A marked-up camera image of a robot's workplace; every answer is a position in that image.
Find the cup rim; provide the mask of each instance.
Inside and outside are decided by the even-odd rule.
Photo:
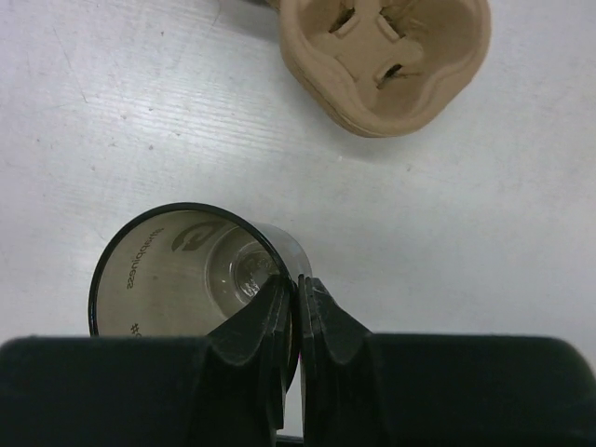
[[[98,292],[100,287],[100,281],[102,280],[103,270],[107,265],[108,261],[110,260],[112,254],[114,253],[115,248],[122,242],[122,240],[137,226],[140,224],[152,219],[156,216],[167,214],[170,212],[175,211],[200,211],[200,212],[209,212],[214,214],[218,217],[222,217],[233,224],[238,225],[240,228],[246,230],[252,237],[254,237],[262,246],[266,249],[267,253],[271,256],[274,263],[278,267],[279,273],[289,280],[289,283],[292,285],[292,294],[291,294],[291,327],[292,327],[292,334],[291,334],[291,346],[290,346],[290,359],[288,361],[288,377],[286,383],[286,390],[290,388],[291,381],[296,373],[296,369],[298,367],[298,358],[300,353],[300,337],[301,337],[301,330],[300,330],[300,315],[299,315],[299,305],[298,305],[298,294],[297,294],[297,285],[294,280],[290,276],[290,271],[288,267],[284,264],[281,256],[279,255],[278,251],[276,251],[275,247],[271,244],[271,242],[261,233],[252,223],[246,221],[245,219],[241,218],[237,214],[224,210],[219,207],[215,207],[213,205],[208,205],[205,203],[196,203],[196,202],[177,202],[177,203],[170,203],[168,205],[162,205],[151,210],[148,210],[130,222],[125,224],[116,234],[106,248],[103,250],[102,256],[100,256],[100,260],[95,267],[95,271],[93,272],[93,278],[91,280],[91,286],[89,289],[89,298],[88,298],[88,325],[89,325],[89,333],[91,336],[99,336],[99,329],[97,326],[97,299],[98,299]]]

